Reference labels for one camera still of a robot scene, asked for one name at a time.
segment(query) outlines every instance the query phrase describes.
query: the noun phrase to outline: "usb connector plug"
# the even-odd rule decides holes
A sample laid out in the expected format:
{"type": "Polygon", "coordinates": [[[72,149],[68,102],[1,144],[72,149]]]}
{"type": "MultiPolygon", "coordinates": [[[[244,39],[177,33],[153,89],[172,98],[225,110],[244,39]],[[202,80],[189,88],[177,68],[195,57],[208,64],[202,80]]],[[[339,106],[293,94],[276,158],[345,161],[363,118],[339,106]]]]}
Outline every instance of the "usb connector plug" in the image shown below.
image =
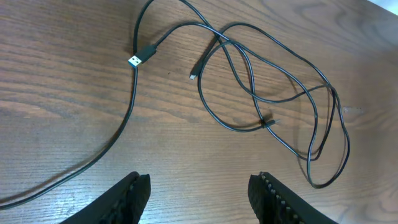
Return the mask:
{"type": "Polygon", "coordinates": [[[139,64],[150,59],[155,53],[156,47],[154,45],[148,45],[132,56],[132,58],[129,59],[129,63],[131,66],[137,67],[139,64]]]}

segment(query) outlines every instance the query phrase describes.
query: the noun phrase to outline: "wood grain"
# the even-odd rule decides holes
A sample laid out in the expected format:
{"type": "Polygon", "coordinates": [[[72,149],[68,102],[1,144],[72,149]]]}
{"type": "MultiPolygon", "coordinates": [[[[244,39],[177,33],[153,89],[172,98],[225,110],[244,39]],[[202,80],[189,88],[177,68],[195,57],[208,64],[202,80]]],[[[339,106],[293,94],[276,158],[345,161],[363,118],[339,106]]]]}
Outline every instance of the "wood grain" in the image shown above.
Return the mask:
{"type": "MultiPolygon", "coordinates": [[[[247,197],[250,174],[268,171],[339,223],[398,222],[398,18],[360,0],[190,1],[217,29],[245,21],[313,62],[345,106],[351,157],[330,187],[312,189],[294,155],[268,132],[233,133],[204,109],[188,74],[211,33],[175,31],[140,67],[134,116],[95,166],[47,195],[0,212],[1,223],[58,223],[131,171],[149,173],[152,195],[141,223],[258,223],[247,197]]],[[[116,130],[131,90],[132,27],[145,1],[1,1],[0,199],[35,189],[90,158],[116,130]]],[[[142,22],[139,45],[197,17],[176,0],[156,1],[142,22]]],[[[296,75],[308,88],[315,71],[252,30],[227,32],[296,75]]],[[[245,84],[239,54],[232,58],[245,84]]],[[[253,59],[260,95],[295,94],[277,70],[253,59]]],[[[206,67],[211,108],[234,124],[257,122],[251,98],[234,80],[222,52],[206,67]]],[[[325,90],[313,97],[325,128],[325,90]]],[[[305,151],[313,124],[307,99],[262,104],[281,119],[275,131],[305,151]]],[[[343,155],[335,122],[317,182],[343,155]]]]}

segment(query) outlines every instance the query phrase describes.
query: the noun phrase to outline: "black object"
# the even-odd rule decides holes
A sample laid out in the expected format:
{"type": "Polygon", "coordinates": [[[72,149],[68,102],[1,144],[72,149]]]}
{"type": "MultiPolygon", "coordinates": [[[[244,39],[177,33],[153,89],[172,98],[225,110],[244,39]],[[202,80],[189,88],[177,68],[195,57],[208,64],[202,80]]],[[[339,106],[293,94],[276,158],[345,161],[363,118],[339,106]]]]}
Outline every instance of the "black object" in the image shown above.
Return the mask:
{"type": "MultiPolygon", "coordinates": [[[[312,64],[311,62],[309,62],[307,59],[301,57],[300,55],[296,54],[293,50],[289,49],[287,46],[285,46],[284,44],[282,44],[281,42],[279,42],[277,39],[275,39],[273,36],[269,35],[267,32],[263,31],[262,29],[244,23],[244,22],[236,22],[233,24],[230,24],[228,26],[226,26],[224,29],[222,29],[221,31],[215,30],[211,24],[203,17],[203,15],[195,8],[193,7],[188,1],[186,0],[179,0],[180,2],[184,3],[187,7],[189,7],[193,12],[195,12],[197,14],[197,16],[203,21],[203,23],[199,23],[199,22],[186,22],[186,23],[182,23],[179,24],[173,28],[171,28],[168,32],[166,32],[162,38],[160,38],[154,45],[149,45],[147,47],[144,47],[140,52],[137,51],[137,43],[138,43],[138,30],[139,30],[139,25],[141,23],[141,20],[144,16],[144,13],[146,11],[146,9],[149,7],[149,5],[153,2],[154,0],[148,0],[147,3],[145,3],[145,5],[142,8],[142,11],[139,14],[139,17],[137,19],[135,28],[134,28],[134,36],[133,36],[133,50],[132,53],[133,55],[137,56],[137,57],[141,57],[143,60],[141,60],[141,63],[144,63],[146,60],[149,59],[149,57],[151,57],[152,55],[154,55],[156,53],[156,47],[163,42],[175,29],[178,29],[179,27],[183,27],[183,26],[197,26],[197,27],[202,27],[205,29],[210,30],[214,35],[215,38],[213,39],[213,41],[210,44],[210,47],[204,52],[204,54],[202,55],[202,57],[199,59],[199,61],[195,64],[190,77],[192,79],[194,79],[195,77],[198,77],[198,92],[199,92],[199,96],[202,100],[203,106],[205,107],[205,109],[210,113],[210,115],[217,121],[220,123],[220,125],[222,125],[223,127],[232,130],[232,131],[239,131],[239,132],[250,132],[250,131],[257,131],[259,129],[267,129],[279,142],[281,142],[288,150],[290,150],[291,152],[293,152],[299,159],[305,160],[307,163],[307,177],[308,177],[308,182],[310,183],[310,185],[313,188],[316,189],[320,189],[320,188],[324,188],[329,186],[331,183],[333,183],[342,173],[343,169],[345,168],[345,165],[348,161],[348,157],[349,157],[349,152],[350,152],[350,141],[349,141],[349,136],[348,136],[348,132],[345,128],[344,125],[344,119],[343,119],[343,112],[341,109],[341,103],[340,103],[340,99],[338,97],[337,91],[335,90],[334,87],[332,87],[331,83],[328,81],[328,79],[326,78],[326,76],[324,76],[324,74],[316,67],[314,66],[314,64],[312,64]],[[262,34],[264,34],[266,37],[270,38],[272,41],[274,41],[276,44],[278,44],[279,46],[281,46],[283,49],[285,49],[286,51],[288,51],[289,53],[291,53],[292,55],[294,55],[295,57],[299,58],[300,60],[303,60],[305,63],[307,63],[309,66],[311,66],[312,68],[315,69],[315,71],[319,74],[319,76],[322,78],[324,84],[322,85],[318,85],[316,87],[313,88],[309,88],[307,89],[302,82],[300,82],[300,80],[298,80],[294,75],[292,75],[291,73],[289,73],[288,71],[284,70],[282,67],[276,65],[275,63],[271,62],[270,60],[261,57],[260,55],[256,54],[255,52],[253,52],[252,50],[248,49],[246,46],[244,46],[243,44],[240,44],[237,41],[234,41],[230,38],[228,38],[227,36],[224,35],[224,32],[227,31],[228,29],[235,27],[235,26],[245,26],[245,27],[250,27],[262,34]],[[213,50],[212,48],[215,46],[216,43],[220,43],[217,47],[215,47],[213,50]],[[231,56],[228,52],[228,49],[226,48],[226,45],[232,45],[235,47],[236,50],[238,50],[242,56],[244,56],[244,62],[246,63],[246,65],[248,66],[248,73],[249,73],[249,77],[250,77],[250,87],[246,87],[244,86],[243,82],[240,80],[237,71],[234,67],[234,63],[231,60],[231,56]],[[212,112],[212,110],[210,109],[210,107],[208,106],[205,97],[203,96],[202,93],[202,89],[201,89],[201,79],[203,76],[203,71],[206,67],[207,62],[209,61],[209,59],[212,57],[212,55],[219,50],[220,48],[222,48],[225,52],[225,55],[228,59],[229,65],[231,67],[231,70],[233,72],[233,75],[235,76],[236,81],[239,83],[239,85],[248,93],[252,96],[253,99],[253,103],[254,103],[254,107],[256,108],[256,111],[258,113],[259,116],[259,124],[256,127],[253,128],[249,128],[249,129],[244,129],[242,127],[236,127],[233,125],[230,125],[228,123],[225,123],[224,121],[221,120],[221,118],[219,118],[214,112],[212,112]],[[270,100],[270,99],[265,99],[263,97],[260,97],[258,95],[256,95],[255,92],[255,79],[254,79],[254,73],[252,70],[252,65],[251,65],[251,61],[249,60],[248,54],[251,54],[253,56],[255,56],[256,58],[258,58],[259,60],[263,61],[264,63],[278,69],[279,71],[281,71],[282,73],[284,73],[285,75],[287,75],[291,80],[293,80],[294,82],[296,82],[303,90],[303,92],[290,97],[288,99],[284,99],[284,100],[270,100]],[[319,88],[326,88],[328,90],[328,93],[331,94],[332,98],[333,98],[333,106],[331,108],[331,113],[330,113],[330,117],[328,118],[329,123],[326,127],[326,132],[323,135],[323,140],[320,144],[320,146],[318,147],[317,150],[313,151],[313,145],[315,142],[315,137],[316,137],[316,133],[317,133],[317,129],[318,129],[318,112],[317,112],[317,106],[311,96],[311,91],[319,89],[319,88]],[[258,101],[261,102],[265,102],[265,103],[285,103],[288,101],[292,101],[302,95],[306,95],[308,97],[308,99],[310,100],[312,107],[313,107],[313,112],[314,112],[314,127],[313,127],[313,134],[310,140],[310,144],[308,145],[308,151],[307,151],[307,156],[303,156],[299,153],[299,151],[297,149],[294,149],[291,145],[289,145],[289,143],[285,142],[282,138],[280,138],[272,129],[271,129],[271,125],[275,124],[275,120],[267,120],[267,116],[263,116],[260,109],[259,109],[259,104],[258,101]],[[337,108],[337,112],[338,112],[338,116],[340,119],[340,123],[341,123],[341,127],[343,129],[343,133],[345,135],[346,138],[346,145],[347,145],[347,151],[346,151],[346,157],[343,159],[343,163],[340,166],[339,170],[335,173],[335,175],[327,182],[325,182],[324,184],[316,184],[312,181],[311,178],[311,162],[317,160],[323,150],[323,147],[326,143],[326,139],[328,137],[330,128],[331,128],[331,124],[333,122],[333,116],[335,114],[335,108],[337,108]]],[[[20,199],[16,202],[12,202],[9,204],[5,204],[5,205],[0,205],[0,210],[5,210],[5,209],[10,209],[16,206],[20,206],[24,203],[30,202],[44,194],[46,194],[47,192],[51,191],[52,189],[58,187],[59,185],[65,183],[66,181],[69,181],[70,179],[80,175],[82,172],[86,171],[87,169],[89,169],[92,165],[94,165],[97,161],[99,161],[113,146],[113,144],[116,142],[116,140],[120,137],[121,133],[124,130],[124,127],[127,124],[128,119],[130,118],[130,115],[132,113],[132,109],[134,107],[134,100],[136,97],[136,90],[137,90],[137,78],[138,78],[138,69],[137,67],[134,67],[134,82],[133,82],[133,88],[131,90],[131,97],[129,100],[129,108],[126,111],[126,114],[124,115],[124,119],[122,121],[122,123],[120,124],[119,128],[116,130],[116,132],[113,134],[113,136],[111,137],[111,139],[106,143],[106,145],[104,146],[103,150],[96,156],[93,158],[93,160],[89,161],[89,163],[87,163],[86,165],[84,165],[83,167],[79,168],[78,170],[76,170],[75,172],[69,174],[68,176],[58,180],[57,182],[49,185],[48,187],[44,188],[43,190],[27,197],[27,198],[23,198],[20,199]]]]}
{"type": "Polygon", "coordinates": [[[250,176],[248,195],[260,224],[336,223],[267,172],[250,176]]]}
{"type": "Polygon", "coordinates": [[[63,224],[138,223],[150,196],[150,176],[132,172],[63,224]]]}
{"type": "MultiPolygon", "coordinates": [[[[63,224],[136,224],[150,196],[149,175],[130,173],[63,224]]],[[[250,176],[248,196],[260,224],[334,224],[267,172],[250,176]]]]}

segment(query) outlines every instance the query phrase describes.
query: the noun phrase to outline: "tangled cable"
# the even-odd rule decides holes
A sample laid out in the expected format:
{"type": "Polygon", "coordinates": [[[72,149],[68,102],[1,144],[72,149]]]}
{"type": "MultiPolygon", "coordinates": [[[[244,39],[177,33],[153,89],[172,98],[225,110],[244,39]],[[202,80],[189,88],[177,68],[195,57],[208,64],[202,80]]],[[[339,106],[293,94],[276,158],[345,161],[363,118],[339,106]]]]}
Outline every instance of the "tangled cable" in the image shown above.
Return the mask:
{"type": "MultiPolygon", "coordinates": [[[[166,32],[154,45],[149,46],[149,48],[144,48],[145,50],[143,52],[138,52],[137,51],[137,38],[138,38],[138,29],[139,29],[139,25],[141,23],[142,17],[144,16],[144,13],[146,11],[146,9],[149,7],[149,5],[153,2],[154,0],[149,0],[146,2],[146,4],[144,5],[144,7],[142,8],[139,17],[137,19],[136,22],[136,26],[134,28],[134,36],[133,36],[133,54],[134,55],[143,55],[144,58],[141,58],[142,60],[139,60],[138,63],[144,63],[146,60],[148,60],[152,55],[155,54],[156,52],[156,47],[159,46],[174,30],[180,28],[180,27],[185,27],[185,26],[198,26],[198,27],[202,27],[205,29],[208,29],[210,31],[212,31],[212,33],[214,33],[215,38],[212,40],[210,47],[207,48],[207,50],[204,52],[204,54],[202,55],[201,59],[199,59],[199,61],[197,62],[197,64],[194,66],[192,72],[191,72],[191,78],[198,78],[198,92],[200,95],[200,99],[203,102],[203,105],[205,106],[206,110],[209,112],[209,114],[212,115],[212,117],[214,117],[214,119],[220,123],[220,125],[222,125],[223,127],[232,130],[232,131],[238,131],[238,132],[242,132],[242,133],[247,133],[247,132],[251,132],[251,131],[256,131],[259,129],[263,129],[266,128],[279,142],[281,142],[287,149],[289,149],[291,152],[293,152],[299,159],[305,160],[307,162],[307,179],[308,182],[311,184],[312,187],[316,188],[316,189],[320,189],[320,188],[324,188],[327,187],[328,185],[330,185],[333,181],[335,181],[338,176],[342,173],[343,169],[345,168],[345,165],[347,163],[348,157],[349,157],[349,152],[350,152],[350,144],[349,144],[349,136],[348,136],[348,132],[344,126],[344,119],[343,119],[343,113],[341,110],[341,104],[340,104],[340,99],[338,97],[337,91],[332,87],[332,85],[330,84],[330,82],[328,81],[328,79],[324,76],[324,74],[322,74],[322,72],[316,67],[314,66],[311,62],[309,62],[307,59],[299,56],[298,54],[296,54],[294,51],[290,50],[288,47],[286,47],[285,45],[283,45],[281,42],[279,42],[278,40],[276,40],[275,38],[273,38],[271,35],[269,35],[267,32],[263,31],[262,29],[247,24],[247,23],[243,23],[243,22],[237,22],[237,23],[233,23],[228,25],[227,27],[225,27],[223,30],[221,31],[217,31],[215,30],[210,23],[202,16],[202,14],[196,9],[194,8],[189,2],[187,2],[186,0],[179,0],[180,2],[184,3],[185,5],[187,5],[191,10],[193,10],[198,16],[199,18],[203,21],[203,23],[199,23],[199,22],[186,22],[183,24],[179,24],[173,28],[171,28],[168,32],[166,32]],[[319,74],[319,76],[321,76],[321,78],[323,79],[323,81],[325,82],[324,85],[319,85],[310,89],[307,89],[303,83],[300,82],[300,80],[298,80],[294,75],[292,75],[291,73],[289,73],[288,71],[284,70],[283,68],[279,67],[278,65],[270,62],[269,60],[259,56],[258,54],[254,53],[252,50],[248,49],[246,46],[244,46],[243,44],[240,44],[237,41],[231,40],[230,38],[228,38],[227,36],[224,35],[224,32],[227,31],[229,28],[232,28],[234,26],[246,26],[246,27],[250,27],[252,29],[257,30],[258,32],[264,34],[265,36],[267,36],[268,38],[270,38],[271,40],[273,40],[275,43],[277,43],[279,46],[281,46],[282,48],[284,48],[285,50],[287,50],[288,52],[290,52],[292,55],[296,56],[297,58],[299,58],[300,60],[303,60],[304,62],[306,62],[307,64],[309,64],[312,68],[314,68],[317,73],[319,74]],[[248,70],[249,70],[249,81],[250,81],[250,88],[247,88],[246,86],[244,86],[243,82],[241,81],[241,79],[239,78],[236,69],[234,67],[234,64],[232,62],[231,56],[229,55],[229,52],[226,48],[226,45],[232,45],[234,46],[243,56],[243,59],[246,63],[246,65],[248,66],[248,70]],[[232,127],[230,124],[225,123],[223,120],[221,120],[217,115],[215,115],[215,113],[210,109],[210,107],[208,106],[208,104],[206,103],[205,97],[203,96],[203,92],[201,90],[201,79],[203,76],[203,71],[206,67],[206,64],[208,63],[209,59],[211,58],[211,56],[220,48],[222,48],[224,50],[224,53],[228,59],[229,65],[231,67],[231,70],[234,74],[234,77],[236,79],[236,81],[239,83],[239,85],[241,86],[241,88],[243,88],[244,91],[246,91],[246,93],[250,94],[252,96],[253,99],[253,103],[254,106],[256,107],[256,111],[258,113],[259,119],[260,119],[260,125],[255,127],[255,128],[251,128],[251,129],[242,129],[242,128],[236,128],[236,127],[232,127]],[[254,74],[253,74],[253,70],[252,70],[252,65],[251,65],[251,61],[249,60],[248,54],[247,52],[253,56],[255,56],[256,58],[258,58],[259,60],[263,61],[264,63],[278,69],[279,71],[281,71],[282,73],[284,73],[285,75],[287,75],[290,79],[292,79],[293,81],[295,81],[302,89],[303,92],[288,98],[288,99],[284,99],[284,100],[268,100],[265,98],[262,98],[260,96],[256,95],[256,91],[255,91],[255,79],[254,79],[254,74]],[[328,122],[328,126],[326,127],[326,132],[325,135],[323,136],[323,140],[319,146],[319,148],[315,151],[315,153],[312,152],[312,148],[313,148],[313,144],[315,142],[315,136],[317,135],[317,129],[318,129],[318,112],[317,112],[317,106],[310,94],[311,91],[313,90],[317,90],[319,88],[327,88],[328,93],[332,95],[333,97],[333,107],[331,109],[331,113],[330,113],[330,118],[329,118],[329,122],[328,122]],[[302,155],[300,155],[300,153],[294,149],[292,146],[290,146],[287,142],[285,142],[283,139],[281,139],[275,132],[273,132],[273,130],[271,129],[271,126],[273,124],[276,123],[275,120],[270,120],[270,121],[266,121],[264,120],[264,117],[259,109],[259,105],[258,105],[258,101],[262,101],[265,103],[285,103],[285,102],[289,102],[292,101],[302,95],[307,95],[308,99],[310,100],[312,106],[313,106],[313,111],[314,111],[314,129],[313,129],[313,134],[312,134],[312,138],[310,141],[310,145],[308,147],[308,152],[307,152],[307,156],[304,157],[302,155]],[[331,128],[331,124],[333,122],[333,116],[335,114],[335,108],[338,109],[338,114],[339,114],[339,118],[340,118],[340,122],[341,122],[341,127],[343,129],[345,138],[346,138],[346,143],[347,143],[347,151],[346,151],[346,156],[345,159],[343,160],[343,163],[341,164],[340,168],[338,169],[338,171],[336,172],[336,174],[327,182],[325,182],[324,184],[315,184],[312,181],[311,178],[311,162],[317,160],[323,150],[323,147],[326,143],[327,137],[329,135],[330,132],[330,128],[331,128]]],[[[76,170],[75,172],[73,172],[72,174],[62,178],[61,180],[57,181],[56,183],[51,184],[50,186],[44,188],[43,190],[27,197],[21,200],[18,200],[16,202],[12,202],[6,205],[1,205],[0,206],[0,210],[5,210],[5,209],[9,209],[9,208],[13,208],[19,205],[22,205],[24,203],[30,202],[44,194],[46,194],[47,192],[51,191],[52,189],[58,187],[59,185],[65,183],[66,181],[80,175],[82,172],[86,171],[87,169],[89,169],[92,165],[94,165],[97,161],[99,161],[113,146],[113,144],[118,140],[118,138],[120,137],[121,133],[123,132],[128,119],[130,118],[130,115],[132,113],[132,109],[134,107],[134,100],[136,97],[136,91],[137,91],[137,79],[138,79],[138,69],[136,66],[133,66],[134,68],[134,83],[132,86],[132,92],[131,92],[131,97],[130,97],[130,101],[129,101],[129,107],[127,109],[127,112],[123,118],[122,123],[120,124],[119,128],[117,129],[117,131],[113,134],[113,136],[111,137],[111,139],[108,140],[108,142],[106,143],[106,145],[103,147],[103,149],[101,150],[101,152],[98,153],[98,155],[92,159],[91,161],[89,161],[89,163],[87,163],[86,165],[84,165],[83,167],[79,168],[78,170],[76,170]]]]}

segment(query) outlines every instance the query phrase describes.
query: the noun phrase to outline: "wooden table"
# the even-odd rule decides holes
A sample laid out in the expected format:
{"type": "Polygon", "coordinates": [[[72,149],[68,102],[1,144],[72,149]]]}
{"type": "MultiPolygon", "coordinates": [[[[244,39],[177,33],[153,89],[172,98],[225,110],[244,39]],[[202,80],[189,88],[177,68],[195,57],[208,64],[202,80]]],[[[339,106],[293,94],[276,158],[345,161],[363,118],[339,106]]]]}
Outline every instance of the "wooden table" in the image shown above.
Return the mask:
{"type": "MultiPolygon", "coordinates": [[[[58,223],[134,170],[152,179],[141,223],[258,223],[247,187],[249,176],[260,171],[270,172],[340,223],[398,222],[398,17],[360,0],[190,2],[215,28],[252,23],[325,73],[345,107],[351,137],[351,157],[341,177],[315,190],[296,157],[266,130],[241,134],[216,123],[200,101],[196,81],[188,78],[212,34],[185,27],[140,67],[133,116],[107,155],[43,197],[1,211],[0,223],[58,223]]],[[[2,202],[64,176],[116,130],[131,90],[127,59],[132,27],[144,3],[2,1],[2,202]]],[[[142,22],[139,46],[192,20],[197,16],[182,3],[156,1],[142,22]]],[[[227,35],[292,72],[307,87],[321,83],[308,65],[258,33],[236,27],[227,35]]],[[[239,54],[231,52],[248,84],[239,54]]],[[[258,60],[253,65],[259,95],[282,99],[295,94],[283,74],[258,60]]],[[[209,105],[226,121],[258,122],[251,97],[234,80],[222,51],[207,66],[203,88],[209,105]]],[[[330,99],[325,90],[313,97],[322,130],[330,99]]],[[[274,126],[277,133],[307,150],[313,111],[306,97],[262,104],[261,110],[281,119],[274,126]]],[[[336,120],[324,155],[313,164],[316,182],[333,175],[343,146],[336,120]]]]}

